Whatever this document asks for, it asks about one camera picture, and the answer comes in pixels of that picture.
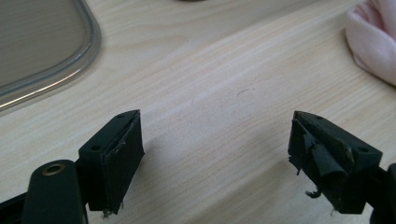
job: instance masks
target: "pink fabric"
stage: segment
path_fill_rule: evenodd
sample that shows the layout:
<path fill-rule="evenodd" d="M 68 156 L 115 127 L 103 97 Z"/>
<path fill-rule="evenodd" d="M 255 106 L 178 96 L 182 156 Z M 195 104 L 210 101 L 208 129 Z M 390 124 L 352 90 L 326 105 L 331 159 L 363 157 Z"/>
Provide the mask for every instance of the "pink fabric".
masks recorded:
<path fill-rule="evenodd" d="M 396 86 L 396 0 L 366 0 L 347 13 L 355 62 Z"/>

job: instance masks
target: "black plastic part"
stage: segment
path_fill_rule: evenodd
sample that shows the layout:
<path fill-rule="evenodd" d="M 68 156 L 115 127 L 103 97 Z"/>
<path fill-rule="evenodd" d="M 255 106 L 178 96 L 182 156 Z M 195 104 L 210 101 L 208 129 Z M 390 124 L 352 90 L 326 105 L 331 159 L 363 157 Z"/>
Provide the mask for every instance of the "black plastic part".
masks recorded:
<path fill-rule="evenodd" d="M 382 152 L 317 115 L 296 111 L 292 121 L 290 162 L 317 185 L 334 209 L 361 214 L 365 184 L 377 172 Z"/>
<path fill-rule="evenodd" d="M 26 197 L 26 193 L 23 193 L 15 198 L 0 203 L 1 224 L 21 223 L 25 197 Z"/>
<path fill-rule="evenodd" d="M 78 171 L 90 210 L 117 214 L 145 154 L 140 111 L 114 117 L 78 154 Z"/>
<path fill-rule="evenodd" d="M 52 161 L 33 172 L 21 223 L 88 223 L 72 161 Z"/>

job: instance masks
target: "wooden table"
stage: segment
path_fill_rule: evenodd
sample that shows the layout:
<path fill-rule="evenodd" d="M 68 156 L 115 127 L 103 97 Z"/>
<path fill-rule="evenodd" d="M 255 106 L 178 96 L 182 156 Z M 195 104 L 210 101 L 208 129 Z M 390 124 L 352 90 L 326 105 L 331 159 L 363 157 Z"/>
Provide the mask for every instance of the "wooden table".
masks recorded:
<path fill-rule="evenodd" d="M 353 0 L 89 0 L 103 46 L 85 75 L 0 118 L 0 201 L 113 116 L 141 109 L 146 155 L 117 216 L 90 223 L 368 223 L 332 211 L 288 163 L 294 110 L 396 161 L 396 91 L 357 67 Z"/>

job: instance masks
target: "dark object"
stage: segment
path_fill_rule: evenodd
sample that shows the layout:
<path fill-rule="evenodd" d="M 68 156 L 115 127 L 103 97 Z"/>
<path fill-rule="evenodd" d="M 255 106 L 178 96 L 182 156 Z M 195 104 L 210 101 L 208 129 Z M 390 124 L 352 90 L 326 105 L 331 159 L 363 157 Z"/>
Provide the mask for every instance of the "dark object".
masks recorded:
<path fill-rule="evenodd" d="M 78 153 L 36 169 L 26 194 L 0 204 L 0 223 L 88 223 L 86 203 L 117 214 L 144 155 L 140 112 L 117 115 Z"/>
<path fill-rule="evenodd" d="M 290 162 L 317 185 L 307 193 L 323 193 L 341 214 L 361 214 L 373 208 L 371 223 L 396 223 L 396 165 L 388 171 L 378 167 L 382 152 L 328 120 L 294 112 Z"/>

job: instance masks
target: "hole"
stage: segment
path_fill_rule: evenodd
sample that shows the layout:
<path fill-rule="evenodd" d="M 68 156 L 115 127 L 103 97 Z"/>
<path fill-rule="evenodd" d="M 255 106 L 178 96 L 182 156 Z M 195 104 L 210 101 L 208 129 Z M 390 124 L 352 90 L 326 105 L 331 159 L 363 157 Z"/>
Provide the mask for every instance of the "hole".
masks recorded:
<path fill-rule="evenodd" d="M 365 148 L 365 147 L 358 147 L 358 150 L 360 152 L 369 152 L 369 149 Z"/>
<path fill-rule="evenodd" d="M 100 150 L 100 147 L 99 146 L 93 146 L 93 147 L 91 147 L 91 150 L 92 151 L 98 151 L 98 150 Z"/>
<path fill-rule="evenodd" d="M 56 175 L 64 169 L 63 164 L 53 164 L 43 170 L 43 175 Z"/>

